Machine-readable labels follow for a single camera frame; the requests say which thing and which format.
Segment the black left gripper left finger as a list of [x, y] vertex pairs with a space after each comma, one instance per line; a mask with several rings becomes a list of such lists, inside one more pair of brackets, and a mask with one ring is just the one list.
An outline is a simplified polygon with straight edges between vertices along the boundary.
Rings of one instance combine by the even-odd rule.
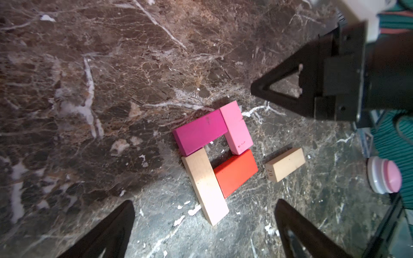
[[126, 200], [60, 257], [98, 258], [101, 254], [105, 258], [125, 257], [134, 219], [133, 203]]

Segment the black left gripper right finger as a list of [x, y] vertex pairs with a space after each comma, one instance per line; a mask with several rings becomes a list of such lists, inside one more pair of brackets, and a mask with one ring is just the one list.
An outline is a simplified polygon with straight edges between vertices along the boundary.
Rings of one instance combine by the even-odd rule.
[[287, 258], [350, 257], [285, 200], [277, 201], [274, 215]]

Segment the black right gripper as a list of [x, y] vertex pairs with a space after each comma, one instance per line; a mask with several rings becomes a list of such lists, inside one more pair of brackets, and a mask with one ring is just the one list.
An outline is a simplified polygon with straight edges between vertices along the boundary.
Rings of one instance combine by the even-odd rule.
[[[313, 40], [251, 84], [251, 94], [303, 117], [359, 121], [364, 87], [366, 22]], [[275, 88], [297, 75], [298, 98]]]

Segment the pink block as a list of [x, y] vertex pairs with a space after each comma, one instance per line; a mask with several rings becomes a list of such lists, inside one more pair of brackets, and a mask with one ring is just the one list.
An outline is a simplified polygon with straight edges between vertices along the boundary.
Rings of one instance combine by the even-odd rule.
[[225, 138], [230, 150], [235, 155], [241, 155], [253, 145], [253, 141], [239, 105], [237, 101], [233, 101], [219, 110], [228, 129]]

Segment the red block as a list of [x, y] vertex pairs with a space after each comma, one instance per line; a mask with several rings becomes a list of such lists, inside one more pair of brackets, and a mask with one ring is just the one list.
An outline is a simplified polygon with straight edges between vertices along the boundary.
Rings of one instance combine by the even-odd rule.
[[258, 167], [250, 149], [240, 155], [233, 155], [214, 169], [224, 198], [228, 198], [257, 171]]

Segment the natural wood block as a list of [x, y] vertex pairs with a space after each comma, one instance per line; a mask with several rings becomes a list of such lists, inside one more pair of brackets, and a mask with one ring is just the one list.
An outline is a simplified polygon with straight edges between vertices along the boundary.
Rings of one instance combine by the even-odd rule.
[[265, 164], [267, 178], [273, 182], [280, 182], [304, 164], [303, 149], [292, 148]]
[[202, 147], [182, 157], [182, 161], [207, 221], [217, 225], [229, 213], [229, 208], [206, 150]]

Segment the magenta block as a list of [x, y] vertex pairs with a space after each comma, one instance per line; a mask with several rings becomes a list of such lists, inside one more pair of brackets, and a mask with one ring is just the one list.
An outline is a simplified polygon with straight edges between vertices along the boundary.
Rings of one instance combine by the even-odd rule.
[[222, 113], [215, 110], [175, 129], [173, 135], [181, 154], [187, 157], [227, 132]]

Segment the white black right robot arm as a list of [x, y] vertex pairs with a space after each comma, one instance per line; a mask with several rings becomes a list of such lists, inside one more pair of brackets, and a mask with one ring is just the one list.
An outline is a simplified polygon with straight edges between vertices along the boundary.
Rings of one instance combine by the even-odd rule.
[[251, 93], [304, 117], [358, 122], [368, 110], [413, 109], [413, 34], [368, 44], [367, 24], [336, 28], [251, 85]]

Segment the pink round button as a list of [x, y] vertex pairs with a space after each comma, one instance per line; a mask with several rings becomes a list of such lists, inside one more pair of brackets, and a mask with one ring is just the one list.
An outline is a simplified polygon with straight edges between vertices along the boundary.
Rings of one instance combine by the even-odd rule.
[[400, 191], [402, 175], [394, 161], [370, 157], [367, 162], [367, 176], [372, 190], [378, 194], [392, 194]]

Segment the black front rail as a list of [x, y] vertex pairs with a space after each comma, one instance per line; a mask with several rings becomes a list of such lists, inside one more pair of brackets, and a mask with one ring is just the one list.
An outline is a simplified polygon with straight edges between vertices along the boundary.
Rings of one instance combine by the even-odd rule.
[[364, 258], [411, 258], [413, 256], [412, 216], [403, 207], [399, 193], [390, 194], [391, 206], [371, 238]]

